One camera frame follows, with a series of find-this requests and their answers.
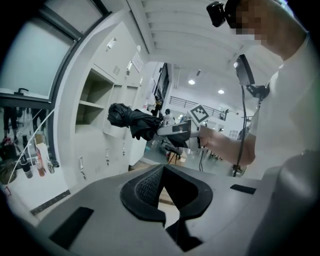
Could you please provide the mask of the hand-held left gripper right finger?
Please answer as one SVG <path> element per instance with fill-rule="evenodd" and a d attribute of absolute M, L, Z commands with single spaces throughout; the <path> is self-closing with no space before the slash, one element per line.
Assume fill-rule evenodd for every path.
<path fill-rule="evenodd" d="M 190 234 L 186 221 L 203 215 L 212 202 L 213 191 L 203 181 L 170 165 L 163 168 L 163 185 L 179 211 L 178 220 L 166 228 L 166 231 L 187 252 L 203 242 Z"/>

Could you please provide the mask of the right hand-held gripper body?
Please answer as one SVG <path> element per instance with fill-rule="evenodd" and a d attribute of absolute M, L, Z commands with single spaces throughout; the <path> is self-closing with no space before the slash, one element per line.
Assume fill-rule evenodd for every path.
<path fill-rule="evenodd" d="M 198 104 L 189 109 L 186 116 L 188 117 L 187 120 L 190 120 L 190 136 L 186 141 L 187 147 L 189 149 L 200 149 L 200 127 L 209 119 L 209 114 L 201 104 Z"/>

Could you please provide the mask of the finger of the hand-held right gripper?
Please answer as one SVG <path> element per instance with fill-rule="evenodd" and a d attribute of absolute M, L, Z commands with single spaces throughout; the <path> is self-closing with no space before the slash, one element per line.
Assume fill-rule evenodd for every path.
<path fill-rule="evenodd" d="M 172 143 L 174 147 L 177 148 L 188 148 L 187 141 L 189 136 L 186 133 L 179 133 L 167 136 L 168 140 Z"/>
<path fill-rule="evenodd" d="M 178 124 L 167 125 L 157 130 L 158 136 L 173 136 L 177 134 L 187 133 L 191 131 L 192 120 L 188 119 Z"/>

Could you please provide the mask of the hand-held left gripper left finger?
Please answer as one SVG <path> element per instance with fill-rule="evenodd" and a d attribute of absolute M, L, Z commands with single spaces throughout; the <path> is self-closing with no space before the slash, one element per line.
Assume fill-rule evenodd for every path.
<path fill-rule="evenodd" d="M 145 173 L 129 180 L 120 191 L 123 206 L 137 219 L 164 225 L 166 215 L 158 209 L 164 188 L 163 165 L 156 165 Z"/>

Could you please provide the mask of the person's right hand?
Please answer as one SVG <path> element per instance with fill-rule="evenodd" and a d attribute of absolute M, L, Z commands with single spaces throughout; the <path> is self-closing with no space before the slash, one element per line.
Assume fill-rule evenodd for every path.
<path fill-rule="evenodd" d="M 202 125 L 199 128 L 198 137 L 200 145 L 214 153 L 221 153 L 225 147 L 225 143 L 228 141 L 225 135 Z"/>

